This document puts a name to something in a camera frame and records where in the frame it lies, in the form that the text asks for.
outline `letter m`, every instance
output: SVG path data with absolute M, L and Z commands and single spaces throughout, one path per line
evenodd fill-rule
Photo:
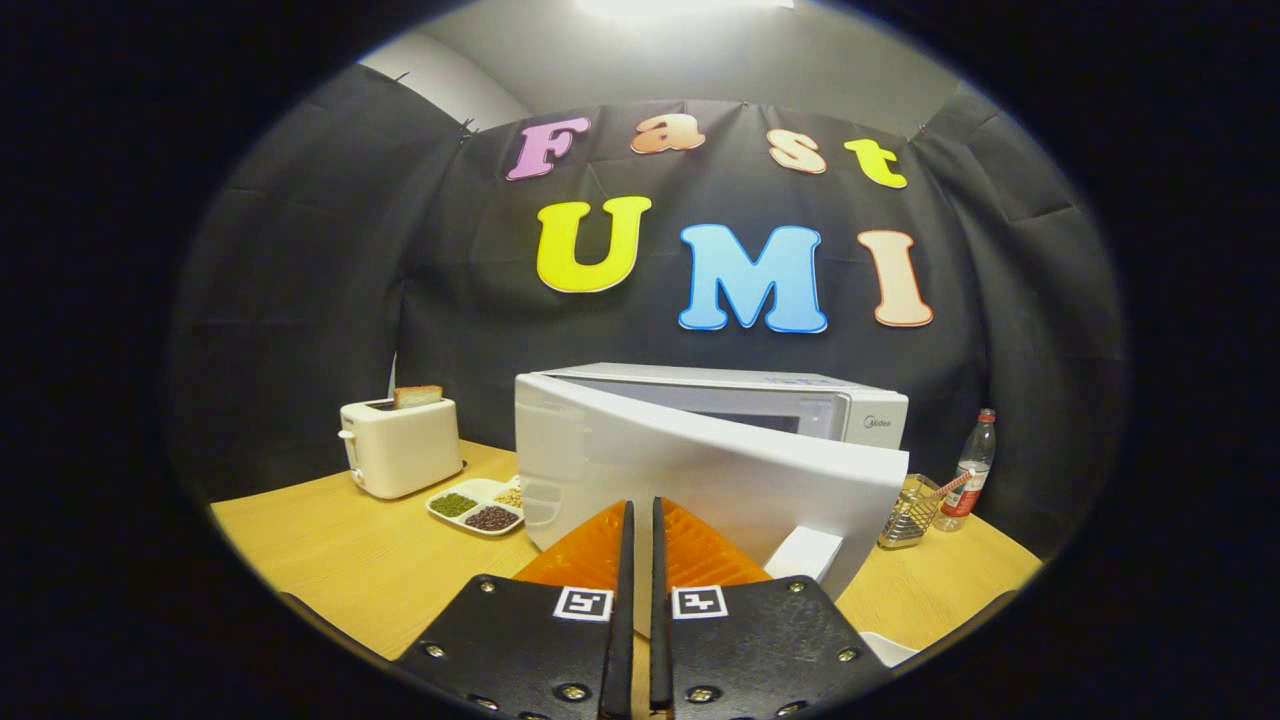
M 827 316 L 818 310 L 818 284 L 813 254 L 822 238 L 809 228 L 782 225 L 773 229 L 759 259 L 748 258 L 733 232 L 724 225 L 690 225 L 680 233 L 694 252 L 689 309 L 680 325 L 691 331 L 718 331 L 728 324 L 719 309 L 724 290 L 737 322 L 755 324 L 764 301 L 773 291 L 773 310 L 764 324 L 780 333 L 820 333 Z

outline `orange letter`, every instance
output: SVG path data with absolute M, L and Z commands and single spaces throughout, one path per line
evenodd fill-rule
M 818 143 L 808 135 L 788 129 L 771 129 L 764 137 L 773 146 L 769 149 L 769 156 L 783 168 L 815 176 L 827 169 L 827 161 L 817 152 Z
M 663 150 L 691 150 L 707 141 L 698 132 L 698 118 L 692 115 L 658 115 L 636 126 L 640 135 L 631 138 L 631 150 L 641 155 Z
M 933 309 L 920 299 L 911 256 L 906 249 L 915 245 L 911 236 L 895 231 L 858 233 L 858 243 L 872 251 L 876 274 L 879 275 L 881 304 L 876 319 L 884 325 L 913 328 L 933 320 Z

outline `microwave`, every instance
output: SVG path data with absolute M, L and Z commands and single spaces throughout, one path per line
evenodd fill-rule
M 767 566 L 804 529 L 835 544 L 837 598 L 906 477 L 908 398 L 823 375 L 600 363 L 516 377 L 525 529 L 547 550 L 618 500 L 667 497 Z M 653 528 L 636 512 L 635 623 L 649 626 Z
M 906 423 L 905 395 L 810 373 L 596 363 L 538 374 L 708 418 L 872 447 L 897 450 Z

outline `divided plate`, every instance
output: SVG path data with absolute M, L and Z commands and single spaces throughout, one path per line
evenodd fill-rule
M 520 487 L 518 483 L 520 480 L 517 478 L 512 478 L 506 483 L 499 483 L 498 480 L 490 480 L 489 478 L 471 478 L 470 480 L 463 480 L 447 491 L 439 492 L 429 497 L 426 500 L 426 511 L 444 520 L 445 523 L 452 523 L 460 528 L 471 530 L 472 533 L 476 534 L 502 536 L 516 529 L 521 523 L 525 521 L 525 510 L 522 507 L 513 507 L 511 505 L 495 502 L 494 497 L 498 497 L 499 495 L 502 495 L 508 489 L 518 488 Z M 457 515 L 454 518 L 442 515 L 440 512 L 436 512 L 435 509 L 431 507 L 431 503 L 435 502 L 436 498 L 444 497 L 447 495 L 461 495 L 462 497 L 474 500 L 476 505 L 475 507 L 470 507 L 467 509 L 466 512 L 462 512 L 461 515 Z M 480 528 L 472 528 L 471 525 L 467 525 L 467 518 L 475 515 L 476 512 L 480 512 L 485 507 L 500 507 L 507 512 L 515 515 L 516 521 L 507 525 L 506 528 L 502 528 L 500 530 L 481 530 Z

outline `plastic bottle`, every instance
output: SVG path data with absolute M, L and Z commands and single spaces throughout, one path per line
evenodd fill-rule
M 987 474 L 991 473 L 991 462 L 996 459 L 996 411 L 983 407 L 978 411 L 978 424 L 969 433 L 969 439 L 960 452 L 960 461 L 956 464 L 956 477 L 964 473 L 973 473 L 973 478 L 963 486 L 952 489 L 938 506 L 938 515 L 933 519 L 933 527 L 945 532 L 955 532 L 964 525 L 964 521 L 973 512 L 973 506 L 978 502 L 978 493 L 987 484 Z

